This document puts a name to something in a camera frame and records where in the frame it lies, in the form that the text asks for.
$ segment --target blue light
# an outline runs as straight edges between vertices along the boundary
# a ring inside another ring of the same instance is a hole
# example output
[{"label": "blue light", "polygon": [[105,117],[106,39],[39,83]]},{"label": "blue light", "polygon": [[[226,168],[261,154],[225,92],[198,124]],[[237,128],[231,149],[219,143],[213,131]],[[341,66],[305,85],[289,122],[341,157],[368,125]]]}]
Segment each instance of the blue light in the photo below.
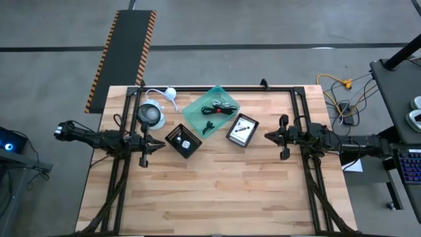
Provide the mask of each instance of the blue light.
[{"label": "blue light", "polygon": [[6,151],[11,151],[13,149],[13,145],[12,144],[6,144],[5,149],[6,149]]}]

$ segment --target wooden table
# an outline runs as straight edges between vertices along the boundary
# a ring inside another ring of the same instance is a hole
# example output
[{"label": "wooden table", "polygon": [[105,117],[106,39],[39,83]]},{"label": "wooden table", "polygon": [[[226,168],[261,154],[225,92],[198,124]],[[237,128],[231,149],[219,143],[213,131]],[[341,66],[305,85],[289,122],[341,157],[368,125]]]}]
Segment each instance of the wooden table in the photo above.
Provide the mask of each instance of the wooden table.
[{"label": "wooden table", "polygon": [[[305,86],[305,91],[312,122],[329,124],[322,88]],[[122,113],[125,94],[126,86],[110,87],[100,130],[118,130],[112,116]],[[179,92],[178,112],[163,96],[153,92],[148,95],[165,106],[166,124],[160,130],[150,131],[155,139],[164,141],[179,123],[194,131],[181,110],[202,92]],[[291,157],[280,161],[281,148],[263,136],[278,129],[282,114],[293,118],[290,95],[285,92],[230,92],[230,95],[241,105],[240,113],[260,122],[249,146],[242,148],[226,139],[234,117],[209,138],[201,138],[194,131],[203,145],[189,159],[167,144],[148,156],[149,168],[144,169],[138,165],[140,154],[134,153],[120,234],[314,233],[299,147],[291,145]],[[104,151],[95,150],[92,162],[104,156]],[[83,229],[104,204],[111,167],[110,158],[90,170],[76,230]],[[330,203],[356,229],[337,155],[322,158],[322,172]],[[323,223],[320,203],[318,211]]]}]

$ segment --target power adapter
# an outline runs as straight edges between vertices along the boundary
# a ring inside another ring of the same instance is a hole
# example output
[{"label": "power adapter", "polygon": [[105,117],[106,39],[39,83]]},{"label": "power adapter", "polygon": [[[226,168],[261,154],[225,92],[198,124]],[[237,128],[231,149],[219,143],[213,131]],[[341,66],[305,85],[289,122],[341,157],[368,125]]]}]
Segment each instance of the power adapter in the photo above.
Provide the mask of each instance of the power adapter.
[{"label": "power adapter", "polygon": [[[351,108],[349,103],[343,102],[339,104],[339,109],[342,111],[342,114],[351,113]],[[343,118],[343,123],[346,125],[354,125],[354,116],[347,116]]]}]

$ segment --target orange black stripe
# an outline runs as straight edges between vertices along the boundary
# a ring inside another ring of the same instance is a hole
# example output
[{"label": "orange black stripe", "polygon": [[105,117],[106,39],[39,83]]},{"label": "orange black stripe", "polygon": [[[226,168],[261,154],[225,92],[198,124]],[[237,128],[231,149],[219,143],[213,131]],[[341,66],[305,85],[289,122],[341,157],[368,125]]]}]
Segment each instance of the orange black stripe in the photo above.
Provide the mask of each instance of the orange black stripe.
[{"label": "orange black stripe", "polygon": [[93,94],[95,93],[95,88],[96,88],[98,80],[99,80],[99,75],[101,73],[101,69],[103,68],[103,63],[104,63],[105,57],[107,55],[108,48],[110,46],[111,36],[112,36],[112,33],[114,32],[114,28],[116,26],[116,22],[118,20],[119,14],[120,14],[120,11],[117,11],[116,16],[114,17],[114,21],[112,22],[111,29],[110,29],[110,32],[108,34],[107,42],[105,43],[105,46],[104,46],[103,54],[101,56],[101,59],[99,60],[99,66],[98,66],[97,72],[95,74],[95,79],[93,80],[93,83],[92,83],[92,86],[91,86],[91,91],[90,91],[89,97],[87,99],[87,103],[86,103],[86,106],[85,106],[85,113],[89,113],[89,110],[91,108],[91,102],[92,102]]},{"label": "orange black stripe", "polygon": [[153,27],[155,26],[156,16],[157,16],[157,12],[152,11],[151,16],[149,17],[149,23],[147,25],[147,31],[146,31],[146,36],[145,36],[145,43],[143,43],[143,50],[142,50],[142,54],[140,56],[140,62],[139,62],[139,69],[137,70],[137,75],[136,75],[137,86],[140,86],[140,83],[143,80],[143,75],[145,74],[147,53],[149,52],[149,46],[151,46]]}]

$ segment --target gray concrete floor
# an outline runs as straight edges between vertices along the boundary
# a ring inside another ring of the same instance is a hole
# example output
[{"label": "gray concrete floor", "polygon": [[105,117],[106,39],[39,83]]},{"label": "gray concrete floor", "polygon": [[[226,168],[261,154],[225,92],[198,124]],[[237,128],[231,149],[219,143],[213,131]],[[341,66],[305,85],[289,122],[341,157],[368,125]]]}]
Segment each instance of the gray concrete floor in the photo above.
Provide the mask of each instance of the gray concrete floor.
[{"label": "gray concrete floor", "polygon": [[[115,10],[128,0],[0,0],[0,47],[103,45]],[[233,0],[138,1],[136,9],[158,10],[155,45],[211,43],[378,43],[410,41],[421,18],[409,0]],[[340,78],[366,74],[369,62],[398,49],[294,49],[151,52],[145,81],[156,85],[315,84],[317,74]],[[18,213],[14,236],[48,236],[74,230],[92,149],[53,137],[60,121],[73,119],[97,128],[99,115],[83,108],[100,52],[0,53],[0,126],[20,130],[44,161],[54,164],[49,181],[36,180]],[[337,89],[339,99],[354,89]],[[328,89],[332,81],[324,80]],[[370,124],[376,121],[377,126]],[[375,134],[391,125],[380,94],[368,100],[361,124],[351,134]],[[395,175],[403,211],[384,205],[384,184],[349,186],[359,230],[370,234],[417,236],[414,219]]]}]

